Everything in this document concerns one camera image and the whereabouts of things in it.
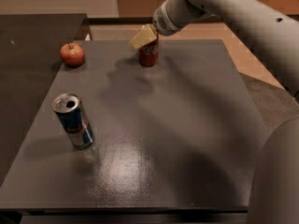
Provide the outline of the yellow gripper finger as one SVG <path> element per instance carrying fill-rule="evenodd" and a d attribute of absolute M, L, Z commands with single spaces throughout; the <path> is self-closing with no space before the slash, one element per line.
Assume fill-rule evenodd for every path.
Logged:
<path fill-rule="evenodd" d="M 130 40 L 132 49 L 140 49 L 157 39 L 158 33 L 152 24 L 143 25 L 138 33 Z"/>

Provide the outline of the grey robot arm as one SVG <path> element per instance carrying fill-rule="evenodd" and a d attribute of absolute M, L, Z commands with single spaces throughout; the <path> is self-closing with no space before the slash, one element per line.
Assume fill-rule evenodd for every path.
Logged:
<path fill-rule="evenodd" d="M 257 0 L 166 0 L 130 41 L 141 49 L 216 15 L 294 98 L 299 95 L 299 22 Z M 247 224 L 299 224 L 299 116 L 279 125 L 255 167 Z"/>

